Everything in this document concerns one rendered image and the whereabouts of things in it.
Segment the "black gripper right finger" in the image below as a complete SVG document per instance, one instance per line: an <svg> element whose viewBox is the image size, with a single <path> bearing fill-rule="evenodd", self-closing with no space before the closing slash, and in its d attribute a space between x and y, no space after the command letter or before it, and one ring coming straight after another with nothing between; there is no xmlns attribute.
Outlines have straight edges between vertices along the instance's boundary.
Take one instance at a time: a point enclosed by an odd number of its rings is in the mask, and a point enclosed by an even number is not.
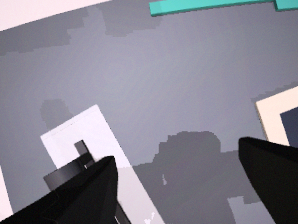
<svg viewBox="0 0 298 224"><path fill-rule="evenodd" d="M238 159L275 224L298 224L298 148L239 139Z"/></svg>

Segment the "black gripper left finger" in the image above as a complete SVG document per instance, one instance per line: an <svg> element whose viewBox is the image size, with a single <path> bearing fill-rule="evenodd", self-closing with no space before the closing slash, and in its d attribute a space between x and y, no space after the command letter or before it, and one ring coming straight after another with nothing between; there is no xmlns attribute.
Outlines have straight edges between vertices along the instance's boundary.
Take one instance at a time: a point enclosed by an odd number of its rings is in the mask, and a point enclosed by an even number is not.
<svg viewBox="0 0 298 224"><path fill-rule="evenodd" d="M117 192L116 157L105 156L0 224L113 224Z"/></svg>

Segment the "teal flat trowel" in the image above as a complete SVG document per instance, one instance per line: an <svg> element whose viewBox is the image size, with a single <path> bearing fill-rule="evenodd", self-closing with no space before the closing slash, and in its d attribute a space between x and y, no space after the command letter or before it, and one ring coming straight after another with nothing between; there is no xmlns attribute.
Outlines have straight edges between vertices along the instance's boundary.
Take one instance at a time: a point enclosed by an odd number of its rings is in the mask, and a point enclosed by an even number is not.
<svg viewBox="0 0 298 224"><path fill-rule="evenodd" d="M273 2L275 11L298 10L298 0L162 0L162 2L149 3L149 12L152 18L152 16L176 14L176 12L262 2Z"/></svg>

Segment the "cream square tile with dark blue center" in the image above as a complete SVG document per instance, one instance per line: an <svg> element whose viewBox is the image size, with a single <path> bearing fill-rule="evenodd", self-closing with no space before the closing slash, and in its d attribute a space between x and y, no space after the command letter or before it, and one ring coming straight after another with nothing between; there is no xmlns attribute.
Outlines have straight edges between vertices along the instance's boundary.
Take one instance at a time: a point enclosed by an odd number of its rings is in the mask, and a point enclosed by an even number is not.
<svg viewBox="0 0 298 224"><path fill-rule="evenodd" d="M298 148L298 87L255 103L267 141Z"/></svg>

